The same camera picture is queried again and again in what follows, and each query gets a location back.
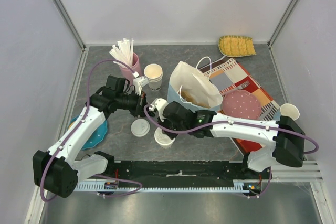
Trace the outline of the blue white paper bag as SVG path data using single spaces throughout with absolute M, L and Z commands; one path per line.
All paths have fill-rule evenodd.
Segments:
M 185 102 L 178 93 L 182 90 L 188 92 L 196 101 L 209 105 L 209 108 Z M 218 88 L 210 82 L 209 76 L 204 75 L 197 67 L 180 61 L 170 75 L 167 101 L 177 102 L 193 112 L 198 110 L 218 112 L 223 97 Z

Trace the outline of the white paper coffee cup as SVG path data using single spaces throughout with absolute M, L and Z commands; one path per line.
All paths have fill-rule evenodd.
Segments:
M 170 148 L 173 145 L 173 141 L 167 142 L 167 143 L 163 143 L 163 142 L 158 142 L 158 144 L 162 147 L 162 148 Z

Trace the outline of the brown cardboard cup carrier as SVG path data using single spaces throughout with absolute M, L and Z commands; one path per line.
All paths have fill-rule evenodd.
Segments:
M 204 108 L 209 108 L 209 105 L 205 104 L 205 103 L 201 103 L 201 102 L 198 102 L 196 101 L 196 99 L 191 96 L 188 92 L 186 91 L 179 91 L 179 95 L 181 96 L 181 98 L 185 101 L 185 102 L 189 102 L 193 105 L 196 105 L 196 106 L 201 106 L 201 107 L 204 107 Z

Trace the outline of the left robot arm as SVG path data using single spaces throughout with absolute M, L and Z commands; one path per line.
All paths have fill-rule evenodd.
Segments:
M 128 92 L 130 82 L 125 78 L 108 76 L 106 84 L 89 98 L 71 128 L 47 151 L 33 156 L 34 183 L 40 193 L 47 190 L 66 198 L 76 185 L 97 174 L 111 178 L 115 174 L 114 157 L 97 151 L 81 161 L 78 153 L 92 134 L 116 110 L 127 110 L 135 118 L 144 117 L 146 95 L 138 85 Z

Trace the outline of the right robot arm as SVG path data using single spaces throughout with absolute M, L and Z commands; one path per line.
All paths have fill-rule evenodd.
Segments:
M 305 134 L 288 116 L 272 121 L 248 120 L 210 110 L 193 112 L 177 102 L 159 100 L 149 106 L 149 111 L 158 113 L 158 125 L 169 136 L 229 137 L 262 145 L 261 149 L 245 155 L 240 166 L 245 178 L 254 178 L 277 164 L 293 168 L 303 166 Z

